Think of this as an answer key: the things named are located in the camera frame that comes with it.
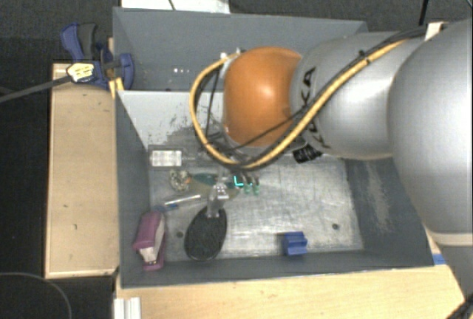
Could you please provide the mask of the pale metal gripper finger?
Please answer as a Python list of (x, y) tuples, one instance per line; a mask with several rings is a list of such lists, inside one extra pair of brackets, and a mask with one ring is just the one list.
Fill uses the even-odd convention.
[(216, 218), (220, 216), (220, 210), (228, 201), (228, 192), (225, 184), (216, 184), (212, 187), (207, 200), (208, 218)]

